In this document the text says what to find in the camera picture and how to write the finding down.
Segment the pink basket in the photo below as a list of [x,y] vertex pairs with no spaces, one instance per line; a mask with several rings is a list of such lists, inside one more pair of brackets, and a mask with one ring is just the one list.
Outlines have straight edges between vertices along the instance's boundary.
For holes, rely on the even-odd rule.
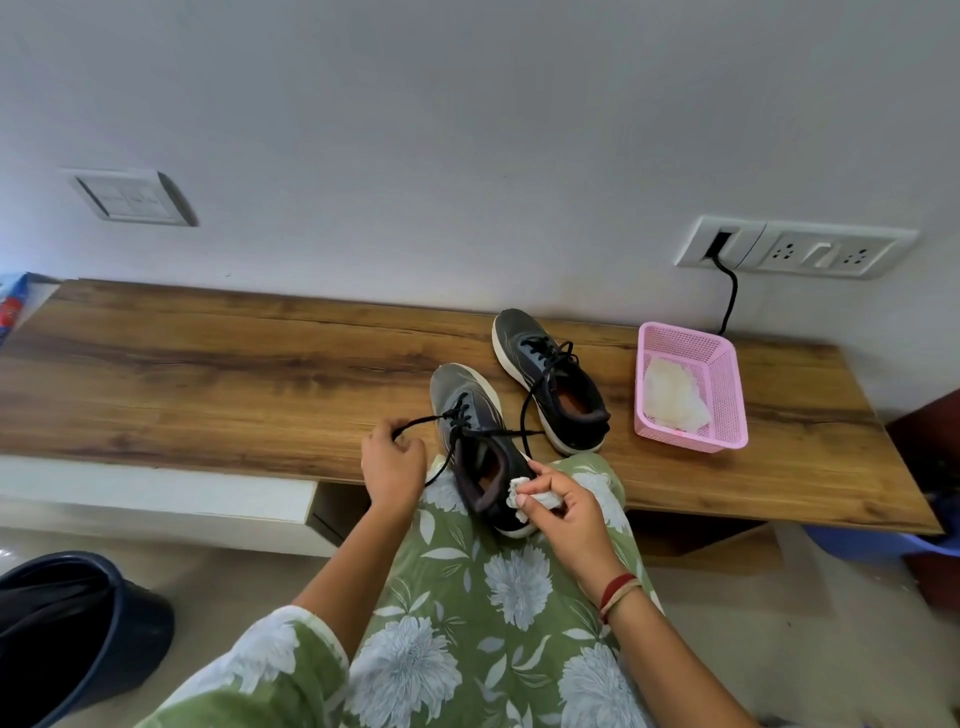
[[[643,414],[643,375],[654,356],[680,364],[697,380],[710,422],[696,434],[658,425]],[[641,326],[636,349],[634,429],[641,437],[700,452],[739,449],[746,445],[747,415],[733,344],[722,336],[692,328],[653,322]]]

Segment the person's left hand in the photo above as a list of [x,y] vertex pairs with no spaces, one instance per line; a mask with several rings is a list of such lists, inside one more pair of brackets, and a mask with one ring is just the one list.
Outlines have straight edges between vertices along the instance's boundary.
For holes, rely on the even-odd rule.
[[417,438],[391,435],[406,419],[383,420],[360,445],[360,468],[372,507],[410,521],[426,479],[426,447]]

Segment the shoelace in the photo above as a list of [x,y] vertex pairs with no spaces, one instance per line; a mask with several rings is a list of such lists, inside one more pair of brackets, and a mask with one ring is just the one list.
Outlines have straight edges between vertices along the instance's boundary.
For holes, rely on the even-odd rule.
[[[527,399],[523,401],[523,406],[520,407],[520,432],[522,433],[526,431],[523,423],[527,417],[527,407],[529,407],[530,402],[534,400],[534,393],[537,391],[537,388],[546,381],[546,376],[550,374],[550,370],[565,361],[572,361],[579,366],[580,357],[573,353],[572,341],[564,341],[562,344],[557,345],[554,344],[548,336],[530,336],[526,339],[520,339],[520,344],[529,344],[530,348],[540,358],[540,361],[546,362],[540,378],[530,387],[530,391],[527,392]],[[523,451],[527,453],[527,457],[533,457],[533,455],[530,454],[530,444],[527,443],[527,436],[521,434],[520,437],[523,439]]]
[[542,430],[526,430],[523,429],[522,425],[520,429],[470,429],[467,427],[470,420],[473,419],[472,415],[467,414],[467,405],[464,403],[464,399],[467,397],[466,392],[462,392],[460,397],[457,398],[457,403],[454,404],[450,409],[445,412],[441,412],[439,415],[431,415],[430,417],[418,417],[415,420],[411,420],[403,427],[398,427],[395,429],[391,437],[395,440],[399,437],[405,429],[409,429],[414,425],[423,425],[425,423],[437,422],[437,420],[448,419],[450,420],[450,441],[447,443],[446,450],[446,459],[441,465],[440,469],[436,471],[429,480],[423,485],[425,488],[428,485],[431,485],[438,477],[440,473],[446,470],[446,466],[450,464],[450,460],[453,459],[454,446],[457,444],[457,440],[460,440],[464,437],[522,437],[523,444],[526,446],[527,435],[542,435]]

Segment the sneaker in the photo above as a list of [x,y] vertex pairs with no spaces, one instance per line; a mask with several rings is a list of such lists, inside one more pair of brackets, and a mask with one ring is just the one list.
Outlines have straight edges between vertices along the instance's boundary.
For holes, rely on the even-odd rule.
[[[500,366],[527,390],[520,409],[521,430],[533,400],[543,430],[558,452],[576,455],[600,449],[610,431],[610,412],[580,368],[572,341],[558,345],[532,316],[508,308],[493,319],[493,350]],[[526,435],[523,449],[529,457]]]
[[427,486],[449,467],[467,508],[489,526],[514,539],[533,533],[526,514],[516,509],[516,485],[536,475],[516,449],[512,438],[520,432],[504,425],[500,397],[490,383],[463,364],[443,364],[430,377],[430,402],[433,417],[402,428],[437,422],[447,456]]

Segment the wall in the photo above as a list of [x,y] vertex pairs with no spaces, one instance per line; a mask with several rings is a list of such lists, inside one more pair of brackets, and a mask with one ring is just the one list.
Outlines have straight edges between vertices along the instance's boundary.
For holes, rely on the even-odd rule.
[[[919,227],[896,271],[746,277],[732,328],[845,345],[895,413],[957,385],[953,0],[7,0],[0,269],[718,325],[702,213]],[[59,166],[170,175],[197,229]]]

